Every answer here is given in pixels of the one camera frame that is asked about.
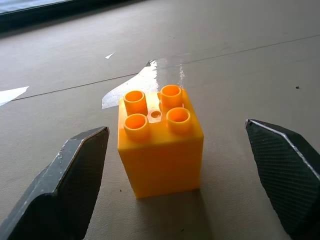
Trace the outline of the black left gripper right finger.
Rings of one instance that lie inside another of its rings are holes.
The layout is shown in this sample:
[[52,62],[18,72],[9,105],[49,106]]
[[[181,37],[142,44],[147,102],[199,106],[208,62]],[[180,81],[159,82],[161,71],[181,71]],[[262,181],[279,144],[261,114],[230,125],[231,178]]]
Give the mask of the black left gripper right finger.
[[320,240],[320,154],[297,132],[256,119],[245,129],[260,182],[292,240]]

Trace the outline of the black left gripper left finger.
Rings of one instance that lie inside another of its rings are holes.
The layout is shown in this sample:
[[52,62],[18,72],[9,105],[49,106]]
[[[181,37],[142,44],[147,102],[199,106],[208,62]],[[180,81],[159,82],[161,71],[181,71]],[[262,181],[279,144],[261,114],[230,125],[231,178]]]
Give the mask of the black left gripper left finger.
[[109,128],[68,139],[0,225],[0,240],[83,240],[101,187]]

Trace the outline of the orange four-stud building block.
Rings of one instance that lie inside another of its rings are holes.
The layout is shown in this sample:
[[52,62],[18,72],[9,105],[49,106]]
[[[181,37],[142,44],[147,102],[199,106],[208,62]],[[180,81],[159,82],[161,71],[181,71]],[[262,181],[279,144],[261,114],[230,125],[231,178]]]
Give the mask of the orange four-stud building block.
[[133,90],[119,99],[117,149],[138,199],[198,189],[203,145],[184,88]]

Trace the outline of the clear tape patch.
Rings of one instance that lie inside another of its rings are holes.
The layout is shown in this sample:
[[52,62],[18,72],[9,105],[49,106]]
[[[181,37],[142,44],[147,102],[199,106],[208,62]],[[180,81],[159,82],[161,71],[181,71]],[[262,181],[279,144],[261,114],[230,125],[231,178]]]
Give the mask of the clear tape patch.
[[166,58],[150,60],[134,77],[109,91],[101,100],[101,108],[119,105],[119,99],[130,91],[159,92],[166,85],[185,86],[183,64]]

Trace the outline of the dark rail along table edge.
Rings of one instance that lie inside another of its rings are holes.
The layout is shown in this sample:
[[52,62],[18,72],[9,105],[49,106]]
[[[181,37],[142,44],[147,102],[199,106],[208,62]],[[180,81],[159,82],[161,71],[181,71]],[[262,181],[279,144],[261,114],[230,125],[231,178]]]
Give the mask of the dark rail along table edge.
[[0,34],[138,0],[0,0]]

